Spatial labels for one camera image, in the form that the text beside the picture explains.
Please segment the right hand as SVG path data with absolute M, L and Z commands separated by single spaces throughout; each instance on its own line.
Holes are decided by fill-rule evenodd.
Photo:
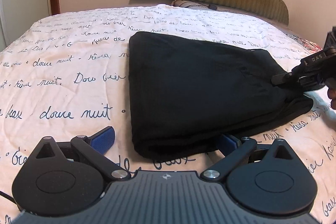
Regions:
M 330 99 L 330 106 L 333 110 L 336 110 L 336 90 L 328 88 L 327 96 Z

